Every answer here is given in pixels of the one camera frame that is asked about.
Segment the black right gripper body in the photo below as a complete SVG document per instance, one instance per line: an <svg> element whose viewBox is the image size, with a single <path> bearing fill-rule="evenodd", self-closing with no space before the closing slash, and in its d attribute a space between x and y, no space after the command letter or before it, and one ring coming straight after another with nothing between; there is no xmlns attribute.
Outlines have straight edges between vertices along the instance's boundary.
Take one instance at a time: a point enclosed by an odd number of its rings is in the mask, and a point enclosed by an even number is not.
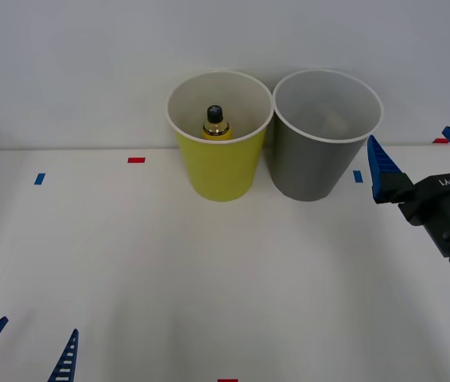
<svg viewBox="0 0 450 382"><path fill-rule="evenodd" d="M399 208L411 225L425 228L443 257L450 258L450 173L419 181Z"/></svg>

